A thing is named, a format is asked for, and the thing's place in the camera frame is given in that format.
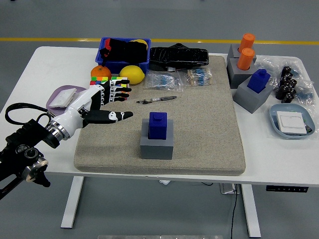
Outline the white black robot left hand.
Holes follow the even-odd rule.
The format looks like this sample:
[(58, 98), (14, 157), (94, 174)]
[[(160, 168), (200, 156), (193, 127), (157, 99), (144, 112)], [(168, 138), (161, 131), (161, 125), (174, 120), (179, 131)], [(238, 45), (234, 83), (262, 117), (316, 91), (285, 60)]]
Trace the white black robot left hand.
[(100, 108), (110, 102), (123, 102), (129, 97), (127, 78), (111, 79), (92, 85), (67, 106), (63, 114), (54, 117), (47, 130), (58, 140), (67, 140), (77, 129), (90, 123), (111, 124), (133, 116), (132, 112), (104, 111)]

